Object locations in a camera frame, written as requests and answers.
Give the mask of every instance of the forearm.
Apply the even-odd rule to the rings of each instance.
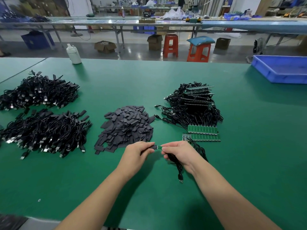
[[[127,178],[114,170],[86,200],[57,226],[56,230],[100,230],[127,181]]]
[[[226,230],[280,229],[205,160],[195,163],[193,175]]]

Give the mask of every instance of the hand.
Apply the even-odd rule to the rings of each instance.
[[[187,141],[170,142],[161,146],[163,147],[162,154],[164,155],[165,159],[169,160],[169,157],[166,153],[174,154],[182,163],[185,170],[192,175],[195,173],[194,164],[198,160],[204,160]]]
[[[154,142],[139,141],[129,144],[116,168],[128,180],[131,179],[142,167],[147,156],[154,152],[152,148]]]

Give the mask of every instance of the person's right hand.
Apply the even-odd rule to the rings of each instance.
[[[170,142],[161,146],[165,159],[169,159],[166,153],[174,154],[190,174],[194,174],[194,164],[198,160],[204,160],[187,141]]]

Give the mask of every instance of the person's foot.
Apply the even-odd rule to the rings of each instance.
[[[6,57],[6,56],[10,56],[12,55],[11,53],[9,52],[2,52],[2,55],[0,54],[0,57]]]

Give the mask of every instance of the blue cushion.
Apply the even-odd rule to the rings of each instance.
[[[196,38],[190,38],[187,41],[193,44],[194,46],[199,46],[204,43],[215,43],[215,41],[208,36],[199,36]]]

